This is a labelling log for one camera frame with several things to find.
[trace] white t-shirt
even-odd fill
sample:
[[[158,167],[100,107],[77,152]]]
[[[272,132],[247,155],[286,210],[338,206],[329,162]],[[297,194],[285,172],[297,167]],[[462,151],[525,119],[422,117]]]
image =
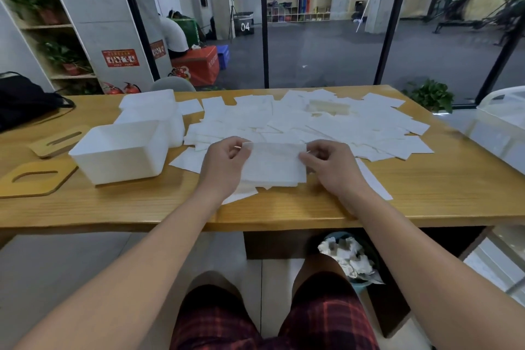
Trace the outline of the white t-shirt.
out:
[[[179,53],[188,50],[186,35],[179,24],[166,17],[160,16],[159,18],[161,19],[162,34],[166,39],[167,48]]]

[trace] black backpack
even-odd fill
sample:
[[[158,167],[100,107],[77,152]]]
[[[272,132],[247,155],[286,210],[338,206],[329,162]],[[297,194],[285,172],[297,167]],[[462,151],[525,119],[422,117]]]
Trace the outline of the black backpack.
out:
[[[0,133],[54,109],[74,107],[73,101],[57,93],[44,93],[40,86],[19,73],[0,74]]]

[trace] blue box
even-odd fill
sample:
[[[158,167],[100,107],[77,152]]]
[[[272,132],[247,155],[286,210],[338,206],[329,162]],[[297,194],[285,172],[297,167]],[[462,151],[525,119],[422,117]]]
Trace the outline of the blue box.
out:
[[[227,44],[217,46],[217,54],[219,56],[219,67],[221,71],[226,69],[229,61],[229,48]]]

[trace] forearm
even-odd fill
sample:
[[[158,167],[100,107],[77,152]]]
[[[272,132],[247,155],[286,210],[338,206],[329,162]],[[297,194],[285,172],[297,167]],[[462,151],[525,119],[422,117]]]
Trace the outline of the forearm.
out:
[[[373,191],[342,199],[440,349],[516,349],[525,308],[445,251]]]
[[[54,309],[16,348],[137,347],[219,206],[208,194],[194,193],[134,248]]]

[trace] red plaid shorts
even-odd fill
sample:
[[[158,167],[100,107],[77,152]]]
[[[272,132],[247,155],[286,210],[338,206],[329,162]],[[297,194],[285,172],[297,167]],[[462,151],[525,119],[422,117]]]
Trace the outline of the red plaid shorts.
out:
[[[312,275],[299,287],[279,336],[263,339],[242,301],[203,285],[184,298],[170,350],[351,349],[379,350],[363,306],[338,274]]]

